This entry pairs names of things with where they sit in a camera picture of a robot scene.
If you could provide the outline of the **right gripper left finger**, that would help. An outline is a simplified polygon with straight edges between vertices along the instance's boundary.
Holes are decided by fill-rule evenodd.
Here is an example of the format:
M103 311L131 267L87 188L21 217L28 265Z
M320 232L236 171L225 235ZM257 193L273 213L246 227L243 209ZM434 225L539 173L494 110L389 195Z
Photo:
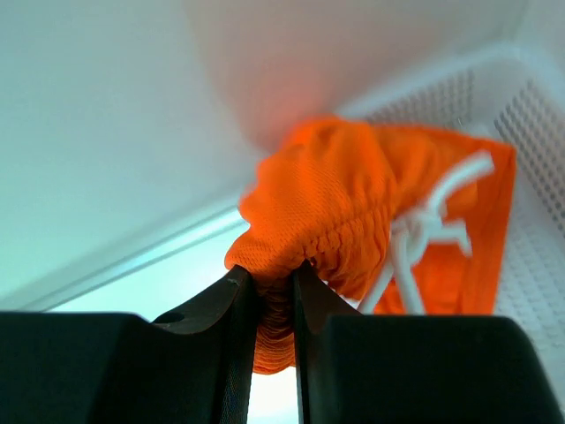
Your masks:
M244 423L258 321L231 269L152 322L135 314L1 315L4 423Z

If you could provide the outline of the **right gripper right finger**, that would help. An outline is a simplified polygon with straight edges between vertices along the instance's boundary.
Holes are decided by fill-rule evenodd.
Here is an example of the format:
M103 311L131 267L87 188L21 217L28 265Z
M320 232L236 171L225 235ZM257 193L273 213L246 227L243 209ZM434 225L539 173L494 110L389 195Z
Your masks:
M364 315L291 276L303 423L561 423L537 353L496 316Z

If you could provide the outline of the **orange mesh shorts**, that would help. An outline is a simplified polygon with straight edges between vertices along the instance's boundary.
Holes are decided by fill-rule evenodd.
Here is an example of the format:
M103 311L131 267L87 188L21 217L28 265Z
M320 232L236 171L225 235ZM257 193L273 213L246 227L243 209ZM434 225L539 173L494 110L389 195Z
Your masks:
M262 299L253 370L272 375L295 363L290 274L309 261L339 295L362 299L380 274L393 221L424 202L469 155L486 151L493 173L448 197L447 219L461 219L472 255L429 246L414 275L431 314L491 314L509 223L503 151L472 137L415 125L376 126L340 117L310 120L262 161L240 201L248 230L230 247L227 268L253 277Z

